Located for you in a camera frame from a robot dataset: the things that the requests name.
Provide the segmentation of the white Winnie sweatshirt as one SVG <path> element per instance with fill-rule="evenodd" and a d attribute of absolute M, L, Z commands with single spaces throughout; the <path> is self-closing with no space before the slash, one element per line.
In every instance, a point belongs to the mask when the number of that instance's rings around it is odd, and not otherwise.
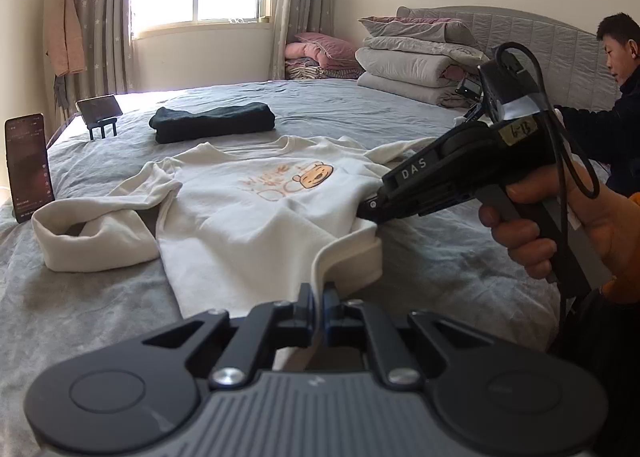
<path fill-rule="evenodd" d="M 424 146 L 297 136 L 230 150 L 203 143 L 147 163 L 106 196 L 53 201 L 32 228 L 51 271 L 160 260 L 183 317 L 242 316 L 294 299 L 301 284 L 320 293 L 332 281 L 351 295 L 383 272 L 381 239 L 358 206 Z"/>

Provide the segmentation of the seated person in black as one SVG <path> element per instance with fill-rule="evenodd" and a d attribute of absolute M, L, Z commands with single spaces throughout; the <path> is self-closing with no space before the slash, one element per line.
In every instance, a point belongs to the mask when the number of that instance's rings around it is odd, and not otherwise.
<path fill-rule="evenodd" d="M 608 169 L 606 186 L 625 197 L 639 191 L 639 33 L 639 25 L 625 13 L 607 16 L 598 25 L 606 68 L 620 89 L 610 110 L 556 108 L 586 157 Z"/>

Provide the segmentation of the grey quilted headboard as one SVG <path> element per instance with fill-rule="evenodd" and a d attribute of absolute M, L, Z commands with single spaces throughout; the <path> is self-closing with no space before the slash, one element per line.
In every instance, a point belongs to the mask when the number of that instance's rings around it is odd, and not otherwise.
<path fill-rule="evenodd" d="M 487 56 L 504 42 L 514 41 L 527 46 L 539 61 L 548 96 L 554 105 L 602 111 L 610 110 L 620 97 L 596 36 L 562 21 L 490 6 L 400 6 L 396 15 L 459 19 L 471 30 Z"/>

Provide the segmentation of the grey bed sheet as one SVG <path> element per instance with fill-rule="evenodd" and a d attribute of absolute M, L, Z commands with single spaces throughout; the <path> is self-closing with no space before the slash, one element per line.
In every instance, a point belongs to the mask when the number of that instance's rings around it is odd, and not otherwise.
<path fill-rule="evenodd" d="M 504 188 L 551 163 L 533 110 L 365 150 L 286 136 L 203 143 L 103 198 L 32 217 L 49 269 L 163 263 L 181 321 L 44 370 L 24 398 L 43 456 L 567 456 L 604 426 L 576 366 L 429 311 L 345 301 L 382 269 L 378 225 L 477 198 L 560 238 L 570 295 L 605 281 L 564 203 Z"/>

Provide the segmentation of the folded grey quilt stack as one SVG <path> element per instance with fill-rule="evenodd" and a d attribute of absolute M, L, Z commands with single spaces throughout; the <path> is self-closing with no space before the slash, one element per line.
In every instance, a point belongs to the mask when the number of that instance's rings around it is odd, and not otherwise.
<path fill-rule="evenodd" d="M 478 87 L 478 67 L 489 60 L 488 31 L 473 14 L 401 6 L 394 16 L 359 22 L 367 37 L 355 53 L 358 85 L 444 108 L 473 105 L 460 84 Z"/>

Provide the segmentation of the pink pillow pile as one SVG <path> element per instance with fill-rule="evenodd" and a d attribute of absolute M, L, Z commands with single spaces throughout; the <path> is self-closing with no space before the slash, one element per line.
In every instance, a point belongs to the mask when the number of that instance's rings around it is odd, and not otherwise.
<path fill-rule="evenodd" d="M 289 80 L 357 80 L 363 73 L 347 41 L 317 32 L 303 32 L 284 49 L 285 78 Z"/>

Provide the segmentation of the folded black garment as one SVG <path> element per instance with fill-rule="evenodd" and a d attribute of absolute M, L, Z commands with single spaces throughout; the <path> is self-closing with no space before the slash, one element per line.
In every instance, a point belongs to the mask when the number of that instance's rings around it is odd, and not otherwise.
<path fill-rule="evenodd" d="M 269 132 L 276 116 L 268 105 L 250 102 L 241 106 L 217 107 L 202 112 L 189 112 L 160 107 L 149 120 L 159 144 L 226 135 Z"/>

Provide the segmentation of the blue phone stand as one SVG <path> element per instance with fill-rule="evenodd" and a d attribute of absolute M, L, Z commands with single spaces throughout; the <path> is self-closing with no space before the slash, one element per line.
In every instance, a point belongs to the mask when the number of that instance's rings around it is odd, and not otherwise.
<path fill-rule="evenodd" d="M 99 138 L 107 138 L 108 134 L 111 136 L 117 135 L 117 117 L 104 118 L 96 122 L 87 124 L 87 130 L 90 140 Z"/>

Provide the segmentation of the upright smartphone playing video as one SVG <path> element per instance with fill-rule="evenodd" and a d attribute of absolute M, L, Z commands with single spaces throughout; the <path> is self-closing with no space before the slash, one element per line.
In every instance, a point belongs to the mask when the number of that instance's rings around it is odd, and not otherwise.
<path fill-rule="evenodd" d="M 6 167 L 18 224 L 54 200 L 41 113 L 6 120 Z"/>

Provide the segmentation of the landscape phone on stand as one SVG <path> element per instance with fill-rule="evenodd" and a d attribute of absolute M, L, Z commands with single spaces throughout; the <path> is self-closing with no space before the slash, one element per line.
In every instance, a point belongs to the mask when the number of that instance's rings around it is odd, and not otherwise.
<path fill-rule="evenodd" d="M 76 102 L 76 107 L 82 120 L 89 128 L 103 120 L 118 118 L 122 115 L 122 110 L 114 95 L 81 99 Z"/>

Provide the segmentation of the hanging pink jacket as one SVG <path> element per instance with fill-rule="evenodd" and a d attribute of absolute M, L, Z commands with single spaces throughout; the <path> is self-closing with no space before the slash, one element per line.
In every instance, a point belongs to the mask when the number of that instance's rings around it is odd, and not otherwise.
<path fill-rule="evenodd" d="M 53 0 L 46 17 L 46 45 L 58 78 L 86 68 L 82 29 L 74 0 Z"/>

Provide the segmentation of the left grey star curtain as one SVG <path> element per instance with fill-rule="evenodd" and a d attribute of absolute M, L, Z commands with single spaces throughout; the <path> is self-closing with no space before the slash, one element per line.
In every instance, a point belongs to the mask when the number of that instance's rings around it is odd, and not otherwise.
<path fill-rule="evenodd" d="M 126 94 L 134 88 L 129 0 L 73 0 L 79 19 L 85 69 L 65 77 L 66 96 L 78 100 Z"/>

